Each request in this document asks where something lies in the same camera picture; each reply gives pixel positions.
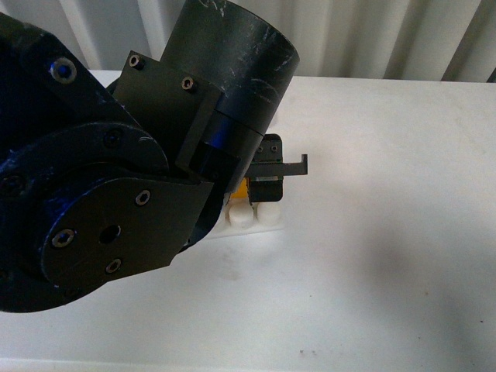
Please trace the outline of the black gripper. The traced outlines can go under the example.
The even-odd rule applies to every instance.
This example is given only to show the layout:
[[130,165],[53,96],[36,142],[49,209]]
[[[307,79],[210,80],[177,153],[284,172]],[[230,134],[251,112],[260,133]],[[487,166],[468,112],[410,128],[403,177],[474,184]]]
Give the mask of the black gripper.
[[283,177],[308,174],[308,155],[298,163],[282,162],[282,139],[266,134],[250,165],[250,203],[279,202],[283,197]]

